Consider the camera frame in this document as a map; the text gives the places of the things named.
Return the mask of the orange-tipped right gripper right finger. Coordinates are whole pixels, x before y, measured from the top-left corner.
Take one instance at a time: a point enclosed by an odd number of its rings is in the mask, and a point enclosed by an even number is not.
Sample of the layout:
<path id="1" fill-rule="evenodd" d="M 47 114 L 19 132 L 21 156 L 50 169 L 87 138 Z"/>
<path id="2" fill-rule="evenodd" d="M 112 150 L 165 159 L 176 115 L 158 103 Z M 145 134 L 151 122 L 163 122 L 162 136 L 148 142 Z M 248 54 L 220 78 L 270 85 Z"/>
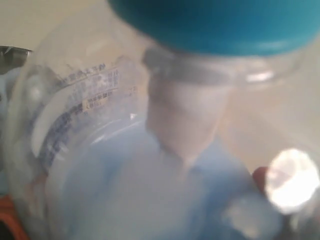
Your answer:
<path id="1" fill-rule="evenodd" d="M 265 185 L 266 185 L 266 173 L 267 173 L 268 167 L 267 166 L 261 166 L 258 167 L 253 173 L 252 178 L 259 189 L 259 191 L 262 194 L 265 194 Z"/>

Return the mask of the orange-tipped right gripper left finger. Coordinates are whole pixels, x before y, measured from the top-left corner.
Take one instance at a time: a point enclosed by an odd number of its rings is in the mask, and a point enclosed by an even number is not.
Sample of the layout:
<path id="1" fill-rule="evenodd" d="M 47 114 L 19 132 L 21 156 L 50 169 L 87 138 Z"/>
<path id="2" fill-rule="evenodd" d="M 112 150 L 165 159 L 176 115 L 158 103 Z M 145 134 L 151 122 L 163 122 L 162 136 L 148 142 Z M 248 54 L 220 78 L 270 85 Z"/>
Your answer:
<path id="1" fill-rule="evenodd" d="M 14 240 L 30 239 L 18 218 L 14 203 L 9 196 L 0 197 L 0 222 L 12 234 Z"/>

